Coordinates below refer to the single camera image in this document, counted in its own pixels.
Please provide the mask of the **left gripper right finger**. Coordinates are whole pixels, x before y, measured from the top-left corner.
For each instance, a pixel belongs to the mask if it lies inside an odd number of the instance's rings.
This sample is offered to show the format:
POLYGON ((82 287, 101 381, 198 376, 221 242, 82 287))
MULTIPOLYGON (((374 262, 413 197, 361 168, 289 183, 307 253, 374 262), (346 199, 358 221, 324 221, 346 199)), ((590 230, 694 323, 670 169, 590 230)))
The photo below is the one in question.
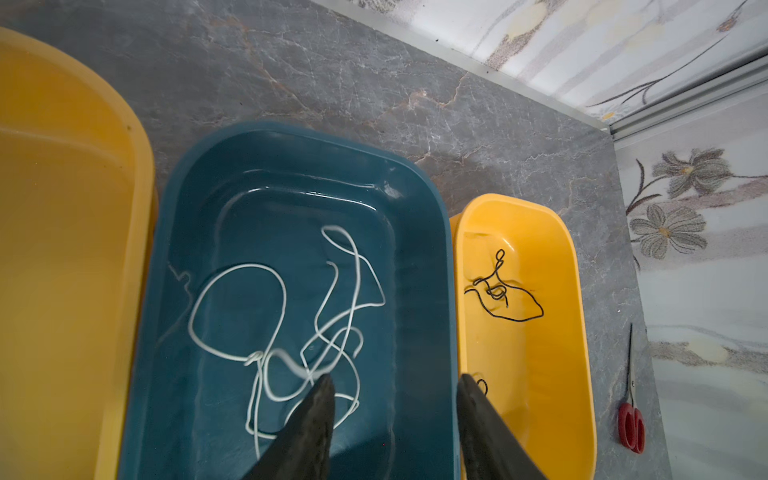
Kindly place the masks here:
POLYGON ((469 374, 458 380, 456 407, 467 479, 545 479, 469 374))

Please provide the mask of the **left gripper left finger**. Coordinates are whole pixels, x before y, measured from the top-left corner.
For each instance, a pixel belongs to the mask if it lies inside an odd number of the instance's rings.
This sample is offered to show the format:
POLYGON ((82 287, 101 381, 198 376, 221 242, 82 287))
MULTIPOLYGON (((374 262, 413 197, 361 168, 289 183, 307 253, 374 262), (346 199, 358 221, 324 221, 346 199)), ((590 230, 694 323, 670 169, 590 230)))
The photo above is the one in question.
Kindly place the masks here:
POLYGON ((331 376, 322 375, 243 479, 327 479, 335 418, 334 395, 331 376))

